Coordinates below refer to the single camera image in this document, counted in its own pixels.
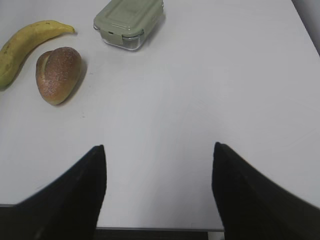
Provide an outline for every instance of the green plastic lid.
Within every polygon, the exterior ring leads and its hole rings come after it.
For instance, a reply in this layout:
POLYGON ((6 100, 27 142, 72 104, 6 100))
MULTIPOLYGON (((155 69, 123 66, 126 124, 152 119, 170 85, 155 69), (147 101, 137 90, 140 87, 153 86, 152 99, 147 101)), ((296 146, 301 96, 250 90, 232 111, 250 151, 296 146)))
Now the green plastic lid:
POLYGON ((93 24, 104 39, 122 45, 123 37, 146 37, 163 14, 163 5, 163 0, 111 0, 93 24))

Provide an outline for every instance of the floor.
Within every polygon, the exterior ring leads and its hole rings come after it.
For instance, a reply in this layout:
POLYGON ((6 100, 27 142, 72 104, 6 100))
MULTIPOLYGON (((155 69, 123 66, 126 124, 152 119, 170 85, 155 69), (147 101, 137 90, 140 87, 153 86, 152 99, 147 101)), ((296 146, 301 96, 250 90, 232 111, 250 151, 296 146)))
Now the floor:
POLYGON ((223 232, 208 232, 208 240, 225 240, 223 232))

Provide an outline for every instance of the wall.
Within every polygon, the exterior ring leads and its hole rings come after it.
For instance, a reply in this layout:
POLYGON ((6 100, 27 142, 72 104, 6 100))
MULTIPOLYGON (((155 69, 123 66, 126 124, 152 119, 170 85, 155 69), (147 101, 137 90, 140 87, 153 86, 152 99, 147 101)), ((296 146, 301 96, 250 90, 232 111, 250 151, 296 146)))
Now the wall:
POLYGON ((320 54, 320 0, 292 0, 320 54))

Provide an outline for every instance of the brown bread roll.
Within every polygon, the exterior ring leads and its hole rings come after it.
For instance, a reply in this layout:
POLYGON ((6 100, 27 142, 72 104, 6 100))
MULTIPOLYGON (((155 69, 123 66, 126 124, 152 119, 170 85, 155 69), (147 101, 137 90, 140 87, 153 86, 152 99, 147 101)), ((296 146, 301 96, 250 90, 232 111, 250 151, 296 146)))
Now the brown bread roll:
POLYGON ((36 84, 42 98, 51 105, 62 103, 81 75, 82 59, 72 47, 60 47, 42 54, 36 62, 36 84))

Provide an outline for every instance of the bread roll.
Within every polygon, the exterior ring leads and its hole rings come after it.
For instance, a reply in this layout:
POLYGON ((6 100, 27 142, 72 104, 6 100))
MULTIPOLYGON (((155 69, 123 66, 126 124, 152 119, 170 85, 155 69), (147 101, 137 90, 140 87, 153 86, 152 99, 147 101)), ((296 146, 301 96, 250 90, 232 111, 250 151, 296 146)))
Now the bread roll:
POLYGON ((81 75, 82 60, 72 47, 60 47, 42 54, 36 62, 36 84, 42 98, 51 105, 62 103, 81 75))

